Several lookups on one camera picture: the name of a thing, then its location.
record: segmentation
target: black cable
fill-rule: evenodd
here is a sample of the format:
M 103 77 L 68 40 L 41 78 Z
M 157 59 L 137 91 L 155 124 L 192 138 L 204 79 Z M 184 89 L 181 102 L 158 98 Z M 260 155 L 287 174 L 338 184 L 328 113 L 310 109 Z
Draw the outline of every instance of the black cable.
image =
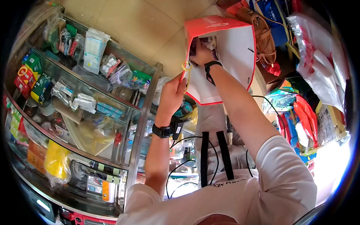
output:
M 192 136 L 192 137 L 187 137 L 187 138 L 183 138 L 181 139 L 180 141 L 182 140 L 185 140 L 185 139 L 189 139 L 189 138 L 203 138 L 201 136 Z M 172 145 L 172 147 L 174 147 L 175 145 L 177 145 L 180 141 L 177 141 L 175 144 Z M 215 178 L 215 175 L 216 175 L 216 172 L 219 168 L 219 157 L 217 156 L 217 152 L 216 152 L 216 149 L 214 147 L 214 145 L 211 143 L 210 140 L 208 140 L 210 145 L 212 146 L 212 148 L 214 149 L 214 152 L 215 152 L 215 155 L 216 155 L 216 159 L 217 159 L 217 166 L 216 166 L 216 170 L 215 170 L 215 173 L 214 173 L 214 176 L 212 177 L 211 179 L 211 182 L 210 182 L 210 185 L 212 184 L 212 182 L 214 181 L 214 178 Z M 169 178 L 170 178 L 170 175 L 177 169 L 179 168 L 180 166 L 182 166 L 183 164 L 187 163 L 187 162 L 190 162 L 190 161 L 194 161 L 194 160 L 188 160 L 180 165 L 178 165 L 175 169 L 173 169 L 170 173 L 169 173 L 169 176 L 167 177 L 167 180 L 166 180 L 166 194 L 167 194 L 167 198 L 170 199 L 170 196 L 169 196 L 169 192 L 167 191 L 167 183 L 169 182 Z
M 181 186 L 183 186 L 183 185 L 185 185 L 185 184 L 195 184 L 196 186 L 198 185 L 198 184 L 196 184 L 196 183 L 194 183 L 194 182 L 187 182 L 187 183 L 184 183 L 184 184 L 180 185 L 179 187 L 181 187 Z M 172 192 L 172 194 L 170 195 L 170 199 L 172 199 L 172 195 L 174 194 L 174 192 L 175 192 L 179 187 L 177 187 L 177 188 Z
M 246 164 L 248 165 L 248 170 L 249 170 L 249 173 L 250 173 L 251 177 L 254 177 L 254 176 L 252 175 L 251 171 L 250 171 L 249 162 L 248 162 L 248 160 L 247 160 L 247 152 L 248 152 L 248 151 L 249 151 L 249 150 L 246 150 Z
M 271 104 L 271 102 L 265 98 L 264 96 L 261 96 L 261 95 L 252 95 L 253 97 L 258 97 L 258 98 L 264 98 L 266 99 L 266 101 L 271 105 L 271 107 L 274 109 L 274 111 L 276 112 L 276 114 L 279 116 L 279 119 L 281 120 L 281 122 L 283 123 L 283 126 L 284 126 L 284 138 L 286 139 L 286 130 L 285 130 L 285 123 L 283 121 L 283 119 L 280 117 L 280 114 L 276 111 L 275 107 Z

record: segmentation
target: left hand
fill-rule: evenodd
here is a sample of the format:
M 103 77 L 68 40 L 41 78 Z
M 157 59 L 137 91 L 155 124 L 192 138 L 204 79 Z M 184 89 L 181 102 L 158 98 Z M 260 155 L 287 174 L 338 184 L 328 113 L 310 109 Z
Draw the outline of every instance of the left hand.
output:
M 172 115 L 180 108 L 186 88 L 186 78 L 181 82 L 182 73 L 166 82 L 162 88 L 160 104 L 155 118 L 155 126 L 168 127 Z

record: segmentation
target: person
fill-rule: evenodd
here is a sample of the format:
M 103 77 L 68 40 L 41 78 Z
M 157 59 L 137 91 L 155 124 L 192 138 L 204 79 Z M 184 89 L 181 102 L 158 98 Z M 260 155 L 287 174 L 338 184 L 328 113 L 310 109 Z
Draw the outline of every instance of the person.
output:
M 190 60 L 204 66 L 213 61 L 213 57 L 211 51 L 197 40 L 196 55 Z M 145 184 L 129 188 L 124 214 L 119 216 L 117 225 L 284 225 L 293 224 L 315 207 L 317 187 L 312 175 L 286 139 L 263 115 L 252 96 L 220 65 L 212 65 L 210 75 L 236 130 L 233 145 L 228 146 L 234 180 L 227 180 L 216 136 L 216 132 L 221 130 L 226 134 L 223 105 L 198 105 L 195 135 L 202 136 L 203 131 L 209 131 L 209 140 L 219 157 L 213 183 L 163 201 L 169 174 L 169 140 L 153 135 L 145 162 Z M 155 118 L 158 128 L 169 126 L 171 116 L 181 105 L 186 79 L 180 79 L 181 74 L 162 89 Z M 201 142 L 201 138 L 196 138 L 198 169 L 201 168 Z M 254 177 L 244 162 L 246 149 L 256 164 L 256 169 L 251 169 Z M 208 184 L 216 166 L 215 152 L 209 145 Z

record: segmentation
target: black strap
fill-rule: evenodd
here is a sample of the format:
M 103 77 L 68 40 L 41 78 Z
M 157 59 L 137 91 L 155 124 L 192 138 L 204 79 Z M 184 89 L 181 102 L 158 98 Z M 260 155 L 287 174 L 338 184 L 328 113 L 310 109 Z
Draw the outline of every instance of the black strap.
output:
M 200 158 L 200 175 L 201 175 L 201 187 L 207 186 L 207 150 L 209 146 L 209 132 L 203 132 L 203 138 L 201 143 L 201 158 Z
M 226 143 L 225 135 L 223 131 L 216 132 L 217 139 L 219 140 L 219 146 L 221 150 L 222 161 L 224 162 L 224 168 L 228 180 L 234 179 L 233 168 L 231 166 L 230 154 L 228 144 Z

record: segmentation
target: white long-sleeve shirt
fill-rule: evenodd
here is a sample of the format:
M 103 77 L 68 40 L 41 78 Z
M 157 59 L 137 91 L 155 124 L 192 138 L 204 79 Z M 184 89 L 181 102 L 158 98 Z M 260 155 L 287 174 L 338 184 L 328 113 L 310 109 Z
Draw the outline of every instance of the white long-sleeve shirt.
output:
M 230 216 L 238 224 L 283 225 L 293 224 L 315 207 L 313 177 L 282 136 L 269 138 L 255 163 L 258 173 L 253 170 L 252 174 L 256 177 L 248 169 L 233 170 L 235 180 L 216 182 L 167 201 L 149 186 L 135 184 L 128 190 L 125 212 L 116 225 L 195 225 L 212 214 Z M 225 177 L 220 172 L 214 181 Z

